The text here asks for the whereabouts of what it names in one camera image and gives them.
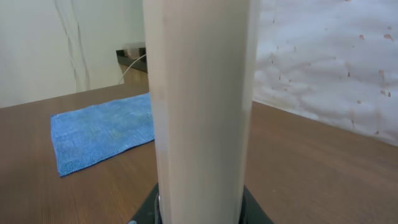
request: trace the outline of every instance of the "brown table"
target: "brown table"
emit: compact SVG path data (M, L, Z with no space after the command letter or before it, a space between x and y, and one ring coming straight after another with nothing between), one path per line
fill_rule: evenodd
M0 109L0 223L126 223L157 182L154 143L60 178L50 115L145 92ZM275 223L398 223L398 148L259 103L245 184Z

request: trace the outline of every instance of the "blue towel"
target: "blue towel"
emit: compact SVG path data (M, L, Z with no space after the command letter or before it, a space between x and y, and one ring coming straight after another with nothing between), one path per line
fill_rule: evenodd
M152 141L150 95L53 115L51 138L61 177Z

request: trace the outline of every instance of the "wooden table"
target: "wooden table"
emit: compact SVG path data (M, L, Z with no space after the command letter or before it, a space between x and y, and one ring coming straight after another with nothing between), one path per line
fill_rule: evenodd
M60 178L50 115L147 91L0 109L0 223L126 223L157 182L154 143ZM245 184L275 223L398 223L398 148L259 103Z

